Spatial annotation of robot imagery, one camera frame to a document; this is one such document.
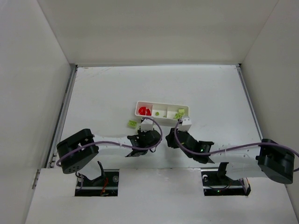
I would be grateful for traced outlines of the red round lego piece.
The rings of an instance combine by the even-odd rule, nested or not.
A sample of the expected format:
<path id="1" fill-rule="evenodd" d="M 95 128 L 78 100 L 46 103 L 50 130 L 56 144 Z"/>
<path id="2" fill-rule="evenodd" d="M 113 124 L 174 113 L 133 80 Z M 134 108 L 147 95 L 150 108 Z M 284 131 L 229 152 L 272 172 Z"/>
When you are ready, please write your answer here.
<path id="1" fill-rule="evenodd" d="M 140 107 L 139 110 L 138 110 L 138 113 L 142 116 L 145 116 L 146 115 L 146 107 L 143 106 L 143 107 Z"/>

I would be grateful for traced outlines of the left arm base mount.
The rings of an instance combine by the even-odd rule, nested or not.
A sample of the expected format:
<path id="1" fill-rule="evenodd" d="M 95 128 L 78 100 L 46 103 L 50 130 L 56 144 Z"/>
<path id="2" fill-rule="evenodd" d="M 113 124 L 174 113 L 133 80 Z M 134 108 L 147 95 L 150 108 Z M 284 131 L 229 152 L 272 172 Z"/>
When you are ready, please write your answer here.
<path id="1" fill-rule="evenodd" d="M 99 161 L 97 161 L 97 164 L 96 168 L 100 169 L 100 175 L 94 180 L 89 180 L 81 173 L 75 173 L 77 177 L 75 196 L 118 196 L 119 170 L 104 169 Z"/>

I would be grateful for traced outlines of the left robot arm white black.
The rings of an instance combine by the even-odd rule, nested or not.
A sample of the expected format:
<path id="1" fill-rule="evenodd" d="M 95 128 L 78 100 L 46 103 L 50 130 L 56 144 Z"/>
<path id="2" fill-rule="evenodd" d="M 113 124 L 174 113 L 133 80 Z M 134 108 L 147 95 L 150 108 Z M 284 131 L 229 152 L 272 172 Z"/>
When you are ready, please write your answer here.
<path id="1" fill-rule="evenodd" d="M 59 159 L 56 165 L 64 174 L 72 174 L 82 170 L 98 155 L 139 157 L 154 151 L 162 138 L 162 130 L 155 129 L 139 130 L 135 135 L 121 138 L 96 136 L 90 129 L 82 129 L 57 144 Z"/>

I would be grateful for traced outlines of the green lego brick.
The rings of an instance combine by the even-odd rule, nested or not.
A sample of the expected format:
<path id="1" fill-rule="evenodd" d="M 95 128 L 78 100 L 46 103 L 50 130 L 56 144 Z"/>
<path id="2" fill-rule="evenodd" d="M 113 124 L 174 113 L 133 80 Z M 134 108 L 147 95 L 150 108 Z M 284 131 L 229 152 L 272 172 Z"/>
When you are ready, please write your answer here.
<path id="1" fill-rule="evenodd" d="M 178 109 L 178 114 L 184 116 L 185 115 L 185 109 Z"/>
<path id="2" fill-rule="evenodd" d="M 183 113 L 176 113 L 173 118 L 178 120 L 178 119 L 181 119 L 183 117 L 183 115 L 184 115 Z"/>

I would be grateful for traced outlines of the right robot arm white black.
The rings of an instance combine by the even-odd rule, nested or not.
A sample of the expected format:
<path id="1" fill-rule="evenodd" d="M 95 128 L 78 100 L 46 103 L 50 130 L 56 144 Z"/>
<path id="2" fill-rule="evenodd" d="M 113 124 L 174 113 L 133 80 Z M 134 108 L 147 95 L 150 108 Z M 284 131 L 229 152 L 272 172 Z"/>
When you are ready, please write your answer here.
<path id="1" fill-rule="evenodd" d="M 282 184 L 292 184 L 294 150 L 271 139 L 241 146 L 218 146 L 212 141 L 197 141 L 188 132 L 171 128 L 166 136 L 168 147 L 180 148 L 187 157 L 202 164 L 219 164 L 218 176 L 237 180 L 246 177 L 267 177 Z"/>

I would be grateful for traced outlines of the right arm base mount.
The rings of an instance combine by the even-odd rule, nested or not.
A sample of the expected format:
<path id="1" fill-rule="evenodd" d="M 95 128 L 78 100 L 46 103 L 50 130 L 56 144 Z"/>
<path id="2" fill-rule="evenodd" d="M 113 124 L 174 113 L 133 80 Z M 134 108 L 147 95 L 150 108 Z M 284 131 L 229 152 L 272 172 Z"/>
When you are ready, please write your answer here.
<path id="1" fill-rule="evenodd" d="M 249 196 L 251 186 L 247 178 L 232 180 L 226 176 L 228 162 L 218 168 L 201 170 L 204 196 Z"/>

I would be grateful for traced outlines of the white three-compartment tray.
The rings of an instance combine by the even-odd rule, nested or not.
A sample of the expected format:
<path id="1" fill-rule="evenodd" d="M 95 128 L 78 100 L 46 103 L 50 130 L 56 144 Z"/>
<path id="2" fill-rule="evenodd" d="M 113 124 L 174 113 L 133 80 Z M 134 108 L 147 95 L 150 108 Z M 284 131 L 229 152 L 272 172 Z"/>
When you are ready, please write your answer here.
<path id="1" fill-rule="evenodd" d="M 151 116 L 155 121 L 162 125 L 174 125 L 176 124 L 177 120 L 174 119 L 174 115 L 178 113 L 178 109 L 185 109 L 185 115 L 189 116 L 190 109 L 186 105 L 173 105 L 173 104 L 164 104 L 164 103 L 155 103 L 155 102 L 145 102 L 145 101 L 138 101 L 135 107 L 135 116 L 137 117 L 149 117 L 149 116 L 142 116 L 138 113 L 140 107 L 145 106 L 151 110 Z"/>

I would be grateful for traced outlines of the large green lego plate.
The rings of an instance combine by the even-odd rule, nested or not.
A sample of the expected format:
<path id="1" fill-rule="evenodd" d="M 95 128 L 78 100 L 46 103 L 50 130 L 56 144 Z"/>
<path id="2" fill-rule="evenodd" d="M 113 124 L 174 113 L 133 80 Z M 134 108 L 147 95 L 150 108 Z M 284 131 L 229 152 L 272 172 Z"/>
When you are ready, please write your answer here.
<path id="1" fill-rule="evenodd" d="M 136 128 L 137 125 L 138 125 L 138 123 L 134 120 L 129 120 L 128 121 L 128 127 L 130 127 L 130 128 Z"/>

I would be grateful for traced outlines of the red lego brick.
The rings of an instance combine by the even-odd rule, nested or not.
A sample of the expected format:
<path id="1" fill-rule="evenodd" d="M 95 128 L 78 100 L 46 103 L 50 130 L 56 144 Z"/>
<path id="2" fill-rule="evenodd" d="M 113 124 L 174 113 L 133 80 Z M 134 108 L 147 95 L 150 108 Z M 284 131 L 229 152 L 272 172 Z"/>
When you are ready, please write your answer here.
<path id="1" fill-rule="evenodd" d="M 151 116 L 151 110 L 149 108 L 145 109 L 145 116 Z"/>

